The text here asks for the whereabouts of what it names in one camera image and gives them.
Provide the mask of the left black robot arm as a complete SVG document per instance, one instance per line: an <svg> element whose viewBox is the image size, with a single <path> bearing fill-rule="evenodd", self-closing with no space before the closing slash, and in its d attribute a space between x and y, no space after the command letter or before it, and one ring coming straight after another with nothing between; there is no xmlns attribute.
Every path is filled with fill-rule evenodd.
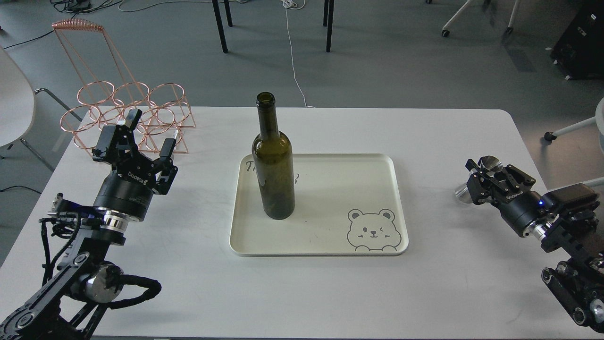
<svg viewBox="0 0 604 340"><path fill-rule="evenodd" d="M129 222L143 221L154 195L166 195L177 174L174 138L157 159L138 150L134 130L142 116L131 109L124 121L105 126L92 158L110 164L92 206L58 194L40 220L45 252L41 288L1 323L3 340L88 340L106 310L156 297L157 280L126 275L105 259L111 245L125 243Z"/></svg>

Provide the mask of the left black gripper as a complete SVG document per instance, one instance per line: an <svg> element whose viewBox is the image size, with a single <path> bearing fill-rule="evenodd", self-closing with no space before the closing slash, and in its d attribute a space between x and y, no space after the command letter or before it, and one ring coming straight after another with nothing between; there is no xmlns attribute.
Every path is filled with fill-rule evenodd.
<svg viewBox="0 0 604 340"><path fill-rule="evenodd" d="M131 109L123 123L105 126L92 150L93 161L111 165L93 202L93 208L106 216L143 221L153 196L168 194L178 172L172 158L175 138L164 140L154 161L139 153L134 130L142 113Z"/></svg>

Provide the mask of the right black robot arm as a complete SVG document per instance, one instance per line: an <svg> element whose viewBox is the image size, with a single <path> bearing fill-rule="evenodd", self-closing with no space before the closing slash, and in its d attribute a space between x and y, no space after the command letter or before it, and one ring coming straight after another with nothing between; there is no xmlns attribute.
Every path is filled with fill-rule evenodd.
<svg viewBox="0 0 604 340"><path fill-rule="evenodd" d="M544 252L569 254L541 279L576 325L603 332L603 239L597 233L598 194L578 183L539 195L535 179L492 156L468 159L464 202L489 203L519 237L535 236Z"/></svg>

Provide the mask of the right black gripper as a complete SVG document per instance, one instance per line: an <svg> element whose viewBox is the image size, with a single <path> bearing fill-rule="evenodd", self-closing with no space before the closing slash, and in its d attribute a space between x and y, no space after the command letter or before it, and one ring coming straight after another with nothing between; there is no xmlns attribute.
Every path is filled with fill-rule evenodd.
<svg viewBox="0 0 604 340"><path fill-rule="evenodd" d="M496 207L519 237L545 237L551 223L542 197L531 190L533 177L512 164L495 173L496 158L468 159L465 168L470 172L466 186L473 204Z"/></svg>

